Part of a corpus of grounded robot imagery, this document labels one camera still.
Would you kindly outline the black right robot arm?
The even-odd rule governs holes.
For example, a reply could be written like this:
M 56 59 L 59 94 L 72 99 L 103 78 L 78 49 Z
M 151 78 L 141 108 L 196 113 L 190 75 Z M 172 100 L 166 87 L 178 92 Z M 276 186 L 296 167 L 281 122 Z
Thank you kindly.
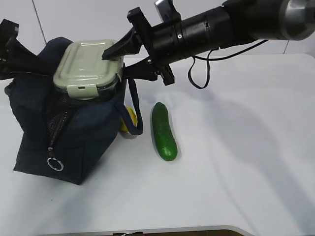
M 162 23 L 151 26 L 140 8 L 127 19 L 131 30 L 103 52 L 103 59 L 135 55 L 144 47 L 147 58 L 125 68 L 126 78 L 175 82 L 170 64 L 209 50 L 261 45 L 267 40 L 299 41 L 315 31 L 312 0 L 227 0 L 221 6 L 182 19 L 170 0 L 158 0 Z

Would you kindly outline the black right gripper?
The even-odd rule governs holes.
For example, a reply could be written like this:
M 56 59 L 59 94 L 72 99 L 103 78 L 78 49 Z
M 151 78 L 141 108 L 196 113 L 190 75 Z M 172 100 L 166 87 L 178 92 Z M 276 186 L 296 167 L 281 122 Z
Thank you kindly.
M 178 49 L 176 25 L 180 21 L 162 22 L 152 27 L 139 7 L 130 10 L 127 18 L 132 23 L 133 29 L 130 29 L 114 45 L 105 49 L 102 59 L 111 60 L 138 54 L 143 45 L 148 57 L 133 65 L 125 66 L 122 78 L 156 81 L 160 75 L 166 86 L 175 83 L 169 64 L 175 58 Z

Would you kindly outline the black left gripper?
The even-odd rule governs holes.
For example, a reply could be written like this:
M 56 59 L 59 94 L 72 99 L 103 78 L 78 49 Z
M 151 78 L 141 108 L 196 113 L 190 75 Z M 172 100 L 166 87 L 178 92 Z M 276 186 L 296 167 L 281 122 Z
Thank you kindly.
M 7 19 L 0 23 L 0 79 L 8 79 L 10 72 L 30 72 L 42 75 L 55 73 L 52 59 L 41 58 L 24 47 L 16 38 L 19 25 Z

